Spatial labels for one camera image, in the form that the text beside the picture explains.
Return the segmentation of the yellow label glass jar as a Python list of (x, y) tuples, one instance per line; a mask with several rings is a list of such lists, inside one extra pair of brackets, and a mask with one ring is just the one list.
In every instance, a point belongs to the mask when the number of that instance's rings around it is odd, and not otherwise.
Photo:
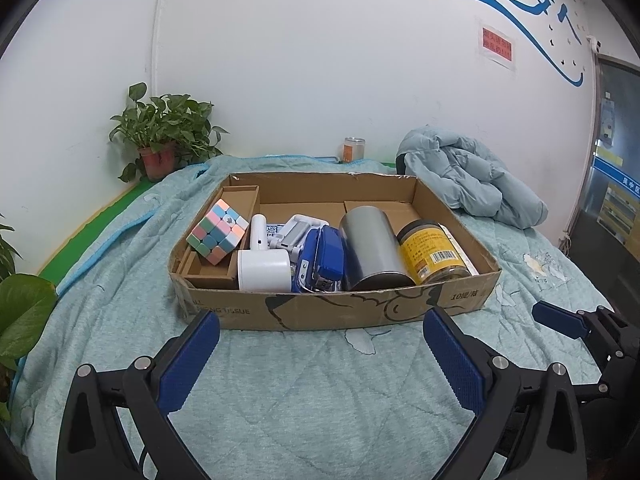
[(429, 285), (478, 274), (446, 226), (414, 220), (396, 235), (402, 261), (417, 285)]

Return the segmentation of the white handheld device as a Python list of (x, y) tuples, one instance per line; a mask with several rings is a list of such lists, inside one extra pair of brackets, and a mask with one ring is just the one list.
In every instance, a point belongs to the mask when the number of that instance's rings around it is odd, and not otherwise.
[(290, 292), (291, 261), (285, 249), (271, 249), (263, 214), (250, 220), (250, 249), (238, 252), (238, 282), (241, 292)]

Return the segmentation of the pastel rubiks cube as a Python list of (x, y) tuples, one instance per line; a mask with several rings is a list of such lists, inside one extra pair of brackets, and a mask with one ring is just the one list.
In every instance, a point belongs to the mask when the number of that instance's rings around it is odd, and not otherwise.
[(239, 246), (249, 225), (244, 217), (220, 198), (196, 222), (186, 237), (186, 244), (216, 266)]

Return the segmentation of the silver metal tin can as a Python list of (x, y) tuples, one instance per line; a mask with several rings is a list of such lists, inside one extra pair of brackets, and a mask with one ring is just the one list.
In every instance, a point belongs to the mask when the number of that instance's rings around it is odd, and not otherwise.
[(340, 234), (345, 248), (345, 288), (368, 292), (412, 287), (399, 244), (384, 211), (358, 206), (344, 215)]

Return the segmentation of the blue stapler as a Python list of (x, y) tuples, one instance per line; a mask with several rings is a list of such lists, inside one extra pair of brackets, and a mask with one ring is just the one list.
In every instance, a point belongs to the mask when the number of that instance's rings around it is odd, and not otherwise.
[(292, 278), (296, 294), (340, 292), (345, 274), (345, 252), (340, 233), (333, 226), (308, 232)]

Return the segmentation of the colourful cartoon game box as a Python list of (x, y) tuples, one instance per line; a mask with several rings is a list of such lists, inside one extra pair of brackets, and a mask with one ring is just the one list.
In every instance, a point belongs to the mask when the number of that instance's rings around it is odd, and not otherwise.
[(283, 223), (268, 223), (267, 228), (267, 242), (270, 248), (275, 248), (282, 238), (280, 231), (284, 228)]

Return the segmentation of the white rectangular plastic gadget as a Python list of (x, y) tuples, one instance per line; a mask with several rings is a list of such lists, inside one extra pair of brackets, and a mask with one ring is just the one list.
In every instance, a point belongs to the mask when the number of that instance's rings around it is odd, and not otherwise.
[(284, 249), (290, 256), (290, 261), (296, 263), (299, 253), (303, 250), (308, 232), (312, 229), (320, 229), (327, 226), (326, 220), (294, 214), (274, 234), (268, 237), (270, 249)]

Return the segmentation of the glass door with blue stripe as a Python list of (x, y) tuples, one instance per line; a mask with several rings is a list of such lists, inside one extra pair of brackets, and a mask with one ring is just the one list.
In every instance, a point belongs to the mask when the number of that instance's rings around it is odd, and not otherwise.
[(639, 69), (597, 57), (592, 147), (568, 255), (626, 315), (639, 307)]

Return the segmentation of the large shallow cardboard box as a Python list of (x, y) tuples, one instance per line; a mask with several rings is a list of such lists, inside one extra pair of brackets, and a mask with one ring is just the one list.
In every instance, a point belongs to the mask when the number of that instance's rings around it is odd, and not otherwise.
[(172, 248), (186, 314), (228, 330), (342, 330), (478, 310), (495, 258), (424, 183), (382, 174), (232, 174)]

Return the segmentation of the light blue folded jacket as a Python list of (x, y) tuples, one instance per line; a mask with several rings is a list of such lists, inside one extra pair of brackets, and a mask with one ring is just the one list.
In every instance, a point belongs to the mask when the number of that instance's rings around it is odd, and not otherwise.
[(548, 207), (485, 144), (468, 136), (417, 128), (402, 139), (398, 174), (421, 180), (451, 209), (521, 230), (544, 223)]

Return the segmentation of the potted green plant red pot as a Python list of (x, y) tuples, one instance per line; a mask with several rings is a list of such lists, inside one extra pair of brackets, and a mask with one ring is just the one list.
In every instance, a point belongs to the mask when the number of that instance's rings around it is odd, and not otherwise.
[(220, 155), (218, 144), (227, 130), (212, 123), (213, 110), (213, 103), (187, 93), (149, 96), (144, 82), (130, 86), (124, 110), (111, 117), (114, 128), (108, 135), (112, 142), (137, 151), (119, 180), (144, 177), (157, 182), (179, 168)]

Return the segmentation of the red wall notice sign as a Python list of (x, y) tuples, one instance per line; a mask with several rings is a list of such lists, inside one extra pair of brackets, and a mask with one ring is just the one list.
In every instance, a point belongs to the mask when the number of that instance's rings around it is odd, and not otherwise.
[(511, 72), (516, 70), (513, 40), (484, 22), (478, 23), (478, 53)]

